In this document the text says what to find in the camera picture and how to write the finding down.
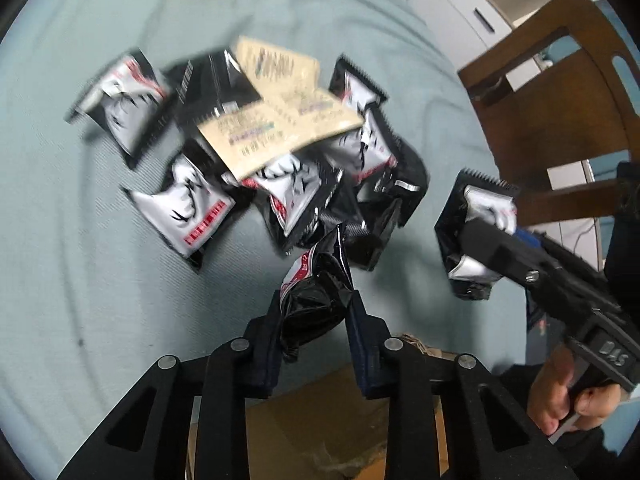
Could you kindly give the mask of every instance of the beige packet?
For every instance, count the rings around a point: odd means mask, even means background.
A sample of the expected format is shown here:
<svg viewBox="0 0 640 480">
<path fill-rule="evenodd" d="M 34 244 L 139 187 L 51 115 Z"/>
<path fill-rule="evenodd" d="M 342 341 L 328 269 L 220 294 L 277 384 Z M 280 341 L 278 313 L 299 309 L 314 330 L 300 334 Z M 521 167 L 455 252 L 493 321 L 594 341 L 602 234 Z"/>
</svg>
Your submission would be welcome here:
<svg viewBox="0 0 640 480">
<path fill-rule="evenodd" d="M 234 53 L 260 94 L 269 92 L 271 85 L 310 89 L 318 85 L 320 63 L 310 56 L 245 36 L 238 39 Z"/>
<path fill-rule="evenodd" d="M 291 91 L 198 126 L 233 176 L 242 180 L 270 160 L 362 125 L 362 118 L 324 90 Z"/>
</svg>

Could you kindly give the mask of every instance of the metal screw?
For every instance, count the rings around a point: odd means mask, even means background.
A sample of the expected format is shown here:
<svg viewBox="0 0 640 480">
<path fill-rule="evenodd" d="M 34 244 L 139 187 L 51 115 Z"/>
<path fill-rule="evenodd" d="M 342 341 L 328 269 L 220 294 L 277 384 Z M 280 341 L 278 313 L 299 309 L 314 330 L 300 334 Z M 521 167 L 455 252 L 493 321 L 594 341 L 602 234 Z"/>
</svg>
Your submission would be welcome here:
<svg viewBox="0 0 640 480">
<path fill-rule="evenodd" d="M 540 273 L 537 270 L 530 270 L 524 277 L 527 283 L 535 283 L 540 277 Z"/>
<path fill-rule="evenodd" d="M 175 366 L 178 361 L 172 355 L 165 355 L 158 359 L 158 368 L 162 370 L 169 370 Z"/>
<path fill-rule="evenodd" d="M 397 352 L 399 349 L 404 346 L 402 341 L 400 341 L 397 337 L 390 337 L 385 341 L 385 347 L 389 350 Z"/>
<path fill-rule="evenodd" d="M 475 368 L 478 361 L 472 355 L 463 354 L 458 358 L 458 364 L 467 370 L 471 370 L 471 368 Z"/>
<path fill-rule="evenodd" d="M 236 352 L 241 352 L 242 350 L 246 350 L 247 348 L 249 348 L 249 342 L 242 337 L 234 339 L 231 342 L 231 349 Z"/>
</svg>

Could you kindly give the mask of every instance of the triangular cutout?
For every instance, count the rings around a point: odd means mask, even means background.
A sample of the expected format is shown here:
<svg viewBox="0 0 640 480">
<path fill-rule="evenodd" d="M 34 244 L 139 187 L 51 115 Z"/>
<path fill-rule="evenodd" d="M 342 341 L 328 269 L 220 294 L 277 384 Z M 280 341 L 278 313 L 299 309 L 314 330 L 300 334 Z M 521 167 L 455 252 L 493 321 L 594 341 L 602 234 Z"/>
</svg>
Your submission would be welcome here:
<svg viewBox="0 0 640 480">
<path fill-rule="evenodd" d="M 480 388 L 480 399 L 497 452 L 507 451 L 529 443 L 529 435 L 513 420 L 509 412 L 486 386 Z"/>
<path fill-rule="evenodd" d="M 155 398 L 156 389 L 147 388 L 109 432 L 107 444 L 129 451 L 139 451 Z"/>
</svg>

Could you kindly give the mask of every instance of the brown chair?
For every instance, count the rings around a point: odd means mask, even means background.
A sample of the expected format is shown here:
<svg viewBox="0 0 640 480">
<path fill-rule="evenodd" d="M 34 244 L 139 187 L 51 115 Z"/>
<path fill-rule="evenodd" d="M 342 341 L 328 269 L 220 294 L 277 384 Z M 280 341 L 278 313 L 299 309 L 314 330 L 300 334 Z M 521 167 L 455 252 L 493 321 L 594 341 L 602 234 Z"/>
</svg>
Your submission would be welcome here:
<svg viewBox="0 0 640 480">
<path fill-rule="evenodd" d="M 581 49 L 513 91 L 504 75 L 563 36 Z M 640 162 L 640 118 L 612 64 L 615 56 L 639 83 L 631 53 L 591 0 L 552 0 L 460 70 L 500 177 L 523 188 L 519 224 L 614 213 L 615 179 L 559 190 L 532 183 L 546 177 L 547 168 L 621 150 Z"/>
</svg>

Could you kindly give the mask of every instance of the light blue tablecloth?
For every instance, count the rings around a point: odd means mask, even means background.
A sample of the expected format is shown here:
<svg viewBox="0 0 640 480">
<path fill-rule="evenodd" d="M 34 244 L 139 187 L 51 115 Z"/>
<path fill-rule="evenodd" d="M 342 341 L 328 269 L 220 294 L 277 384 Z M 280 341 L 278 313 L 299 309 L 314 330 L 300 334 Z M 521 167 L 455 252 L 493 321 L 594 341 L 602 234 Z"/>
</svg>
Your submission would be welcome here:
<svg viewBox="0 0 640 480">
<path fill-rule="evenodd" d="M 156 358 L 202 356 L 239 335 L 298 254 L 278 256 L 251 209 L 196 275 L 118 190 L 155 190 L 176 133 L 134 173 L 89 121 L 62 120 L 87 78 L 131 46 L 167 66 L 239 34 L 318 58 L 322 85 L 346 53 L 386 89 L 389 121 L 424 158 L 427 197 L 375 272 L 354 271 L 370 313 L 489 368 L 524 358 L 516 286 L 481 304 L 450 293 L 434 222 L 461 168 L 497 171 L 452 65 L 404 2 L 30 0 L 0 44 L 0 426 L 37 480 L 55 478 Z M 301 354 L 282 389 L 346 362 L 344 327 Z"/>
</svg>

